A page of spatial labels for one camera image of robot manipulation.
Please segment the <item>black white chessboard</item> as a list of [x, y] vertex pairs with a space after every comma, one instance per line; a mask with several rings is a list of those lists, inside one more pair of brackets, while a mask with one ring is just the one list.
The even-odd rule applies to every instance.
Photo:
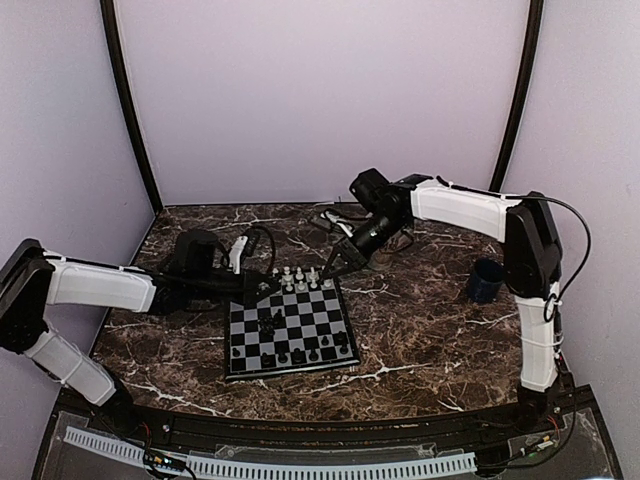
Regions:
[[[286, 327], [275, 331], [273, 337], [259, 332], [259, 319], [281, 310]], [[350, 352], [341, 357], [334, 335], [344, 331]], [[322, 346], [321, 338], [327, 336], [329, 345]], [[232, 357], [232, 349], [240, 351], [239, 358]], [[293, 364], [292, 352], [305, 352], [305, 362]], [[309, 361], [308, 353], [316, 349], [317, 361]], [[279, 363], [278, 355], [287, 352], [289, 361]], [[270, 367], [263, 367], [261, 355], [273, 356]], [[231, 302], [227, 307], [225, 325], [225, 380], [256, 380], [284, 374], [311, 372], [355, 366], [360, 363], [354, 332], [347, 307], [337, 279], [319, 279], [319, 272], [311, 267], [292, 274], [290, 282], [284, 281], [276, 293], [253, 306]]]

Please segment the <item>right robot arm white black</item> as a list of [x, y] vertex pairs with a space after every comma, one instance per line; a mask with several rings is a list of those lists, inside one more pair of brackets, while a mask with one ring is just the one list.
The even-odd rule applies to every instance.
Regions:
[[559, 309], [567, 285], [561, 280], [563, 249], [550, 210], [553, 199], [539, 192], [476, 190], [421, 174], [391, 182], [375, 168], [360, 173], [350, 191], [370, 216], [335, 244], [321, 273], [324, 279], [363, 269], [392, 236], [416, 220], [466, 228], [500, 243], [522, 344], [510, 424], [521, 434], [534, 432], [549, 416], [561, 376]]

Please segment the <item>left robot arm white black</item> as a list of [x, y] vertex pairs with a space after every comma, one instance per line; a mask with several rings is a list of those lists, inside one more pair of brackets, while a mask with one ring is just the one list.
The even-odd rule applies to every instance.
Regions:
[[212, 232], [181, 233], [155, 270], [101, 264], [45, 250], [28, 238], [1, 269], [1, 346], [24, 355], [102, 409], [120, 436], [141, 427], [140, 412], [117, 377], [64, 339], [45, 320], [47, 307], [62, 304], [106, 307], [150, 315], [186, 309], [195, 300], [255, 304], [274, 293], [273, 270], [246, 268], [257, 246], [246, 232], [225, 248]]

